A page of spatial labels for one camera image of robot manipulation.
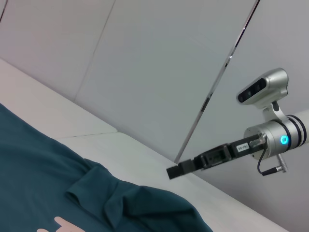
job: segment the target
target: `blue led light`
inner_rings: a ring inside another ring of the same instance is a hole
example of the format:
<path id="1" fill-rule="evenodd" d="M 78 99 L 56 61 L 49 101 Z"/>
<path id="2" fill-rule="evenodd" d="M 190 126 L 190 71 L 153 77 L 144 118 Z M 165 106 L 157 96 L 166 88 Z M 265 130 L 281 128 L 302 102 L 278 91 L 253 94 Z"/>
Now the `blue led light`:
<path id="1" fill-rule="evenodd" d="M 282 144 L 287 144 L 289 142 L 288 136 L 283 135 L 280 139 Z"/>

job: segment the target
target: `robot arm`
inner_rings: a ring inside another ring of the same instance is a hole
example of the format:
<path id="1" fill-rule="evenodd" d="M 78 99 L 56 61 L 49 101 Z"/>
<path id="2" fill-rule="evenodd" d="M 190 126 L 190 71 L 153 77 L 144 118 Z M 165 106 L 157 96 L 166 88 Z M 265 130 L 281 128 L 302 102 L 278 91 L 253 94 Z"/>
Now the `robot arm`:
<path id="1" fill-rule="evenodd" d="M 278 68 L 261 75 L 238 95 L 240 104 L 254 104 L 263 109 L 265 123 L 248 128 L 244 139 L 218 146 L 206 151 L 194 159 L 180 162 L 177 166 L 167 169 L 170 179 L 208 169 L 219 164 L 251 154 L 258 162 L 258 171 L 268 175 L 279 171 L 287 171 L 287 166 L 281 156 L 288 150 L 306 144 L 309 131 L 309 110 L 286 116 L 277 101 L 287 95 L 288 75 Z M 261 172 L 261 160 L 277 156 L 280 165 Z"/>

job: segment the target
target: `white wall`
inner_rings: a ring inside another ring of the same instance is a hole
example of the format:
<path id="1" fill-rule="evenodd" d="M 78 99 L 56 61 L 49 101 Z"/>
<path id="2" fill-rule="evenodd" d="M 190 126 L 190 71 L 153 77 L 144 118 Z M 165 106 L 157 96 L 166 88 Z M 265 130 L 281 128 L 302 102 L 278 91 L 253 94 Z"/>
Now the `white wall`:
<path id="1" fill-rule="evenodd" d="M 309 109 L 309 2 L 261 1 L 195 130 L 182 160 L 243 137 L 249 126 L 263 122 L 261 110 L 241 106 L 236 94 L 264 72 L 284 68 L 290 77 L 289 94 L 279 101 L 286 114 Z M 288 173 L 262 177 L 252 157 L 197 172 L 270 220 L 292 232 L 308 232 L 309 146 L 283 154 Z M 276 166 L 276 158 L 261 169 Z"/>
<path id="2" fill-rule="evenodd" d="M 9 0 L 0 57 L 73 100 L 114 0 Z"/>
<path id="3" fill-rule="evenodd" d="M 116 0 L 77 95 L 174 160 L 254 0 Z"/>

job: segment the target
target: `camera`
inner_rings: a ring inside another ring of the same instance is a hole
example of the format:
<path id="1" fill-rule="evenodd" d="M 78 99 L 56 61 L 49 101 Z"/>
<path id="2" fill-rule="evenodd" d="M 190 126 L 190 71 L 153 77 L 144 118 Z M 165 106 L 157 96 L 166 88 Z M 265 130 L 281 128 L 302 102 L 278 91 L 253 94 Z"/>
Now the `camera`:
<path id="1" fill-rule="evenodd" d="M 237 101 L 255 105 L 258 109 L 268 107 L 288 94 L 289 77 L 282 68 L 270 70 L 256 78 L 237 94 Z"/>

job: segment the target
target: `teal shirt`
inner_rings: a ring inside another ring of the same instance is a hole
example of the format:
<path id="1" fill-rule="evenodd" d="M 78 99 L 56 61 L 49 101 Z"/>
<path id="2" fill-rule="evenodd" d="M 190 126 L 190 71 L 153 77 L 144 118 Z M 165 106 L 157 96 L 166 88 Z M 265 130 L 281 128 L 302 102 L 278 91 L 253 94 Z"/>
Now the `teal shirt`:
<path id="1" fill-rule="evenodd" d="M 212 231 L 185 199 L 113 177 L 2 105 L 0 186 L 1 232 L 55 232 L 59 218 L 68 232 Z"/>

